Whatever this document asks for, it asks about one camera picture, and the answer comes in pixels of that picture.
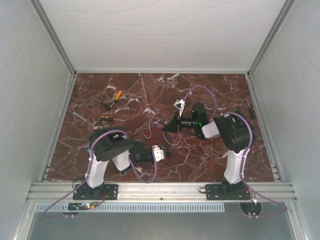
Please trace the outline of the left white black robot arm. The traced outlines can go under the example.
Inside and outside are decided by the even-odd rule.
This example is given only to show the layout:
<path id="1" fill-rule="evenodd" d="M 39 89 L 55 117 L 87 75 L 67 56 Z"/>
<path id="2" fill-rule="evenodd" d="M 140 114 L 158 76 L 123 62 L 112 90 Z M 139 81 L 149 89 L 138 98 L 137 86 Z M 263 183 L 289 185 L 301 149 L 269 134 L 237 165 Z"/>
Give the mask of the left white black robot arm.
<path id="1" fill-rule="evenodd" d="M 122 127 L 111 127 L 94 131 L 89 140 L 89 165 L 85 174 L 85 193 L 91 199 L 99 198 L 103 193 L 102 184 L 109 162 L 113 162 L 120 174 L 134 170 L 134 164 L 154 164 L 154 175 L 157 174 L 157 163 L 166 158 L 166 151 L 158 145 L 145 147 L 141 142 L 129 139 Z"/>

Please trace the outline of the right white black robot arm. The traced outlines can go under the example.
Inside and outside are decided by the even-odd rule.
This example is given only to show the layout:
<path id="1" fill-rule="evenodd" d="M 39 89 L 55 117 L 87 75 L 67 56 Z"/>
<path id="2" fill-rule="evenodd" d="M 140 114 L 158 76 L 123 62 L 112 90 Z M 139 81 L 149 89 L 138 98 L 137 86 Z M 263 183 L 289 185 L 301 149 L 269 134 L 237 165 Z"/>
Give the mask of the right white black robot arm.
<path id="1" fill-rule="evenodd" d="M 255 131 L 240 111 L 235 111 L 208 120 L 203 103 L 192 106 L 191 116 L 184 117 L 182 104 L 176 103 L 179 111 L 175 112 L 172 120 L 163 127 L 164 132 L 178 134 L 183 129 L 193 130 L 201 140 L 221 137 L 227 148 L 227 166 L 224 178 L 215 194 L 219 197 L 232 199 L 238 197 L 244 189 L 244 166 L 248 152 L 255 140 Z"/>

